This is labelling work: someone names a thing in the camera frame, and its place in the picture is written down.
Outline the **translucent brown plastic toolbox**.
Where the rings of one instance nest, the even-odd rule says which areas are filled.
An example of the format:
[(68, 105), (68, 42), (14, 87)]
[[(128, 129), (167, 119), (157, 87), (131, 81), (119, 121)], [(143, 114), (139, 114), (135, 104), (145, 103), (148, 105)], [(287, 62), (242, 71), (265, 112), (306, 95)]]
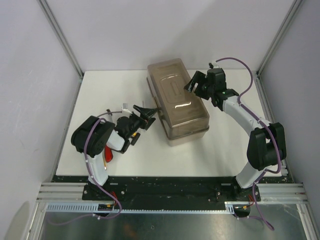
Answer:
[(210, 115), (201, 100), (184, 89), (191, 77), (180, 58), (147, 66), (147, 83), (169, 146), (202, 138)]

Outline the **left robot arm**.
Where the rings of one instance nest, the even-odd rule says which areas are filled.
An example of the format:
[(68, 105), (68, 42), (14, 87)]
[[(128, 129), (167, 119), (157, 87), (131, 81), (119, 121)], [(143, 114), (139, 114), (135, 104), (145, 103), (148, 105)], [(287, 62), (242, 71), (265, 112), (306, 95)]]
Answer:
[(98, 199), (105, 200), (111, 193), (105, 184), (109, 177), (105, 164), (112, 160), (112, 151), (124, 154), (129, 146), (135, 145), (140, 137), (138, 130), (146, 130), (149, 120), (143, 114), (131, 113), (113, 123), (91, 115), (73, 132), (71, 144), (85, 155), (88, 178), (95, 184), (93, 194)]

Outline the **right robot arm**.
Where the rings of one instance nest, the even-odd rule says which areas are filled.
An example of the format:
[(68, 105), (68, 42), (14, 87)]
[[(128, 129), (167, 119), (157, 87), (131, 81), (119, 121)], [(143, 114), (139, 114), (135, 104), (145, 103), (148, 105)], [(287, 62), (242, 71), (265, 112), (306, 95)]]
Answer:
[(144, 109), (144, 114), (158, 114), (169, 148), (160, 144), (146, 147), (152, 158), (167, 165), (177, 163), (184, 169), (190, 161), (202, 159), (206, 149), (213, 149), (217, 140), (205, 140), (204, 147), (178, 145), (202, 138), (212, 128), (204, 101), (232, 117), (248, 134), (247, 164), (233, 180), (231, 196), (242, 201), (271, 166), (280, 166), (286, 157), (284, 127), (257, 116), (241, 101), (241, 94), (228, 88), (224, 70), (211, 66), (206, 73), (196, 71), (189, 76), (186, 69), (171, 66), (148, 67), (147, 83), (156, 108)]

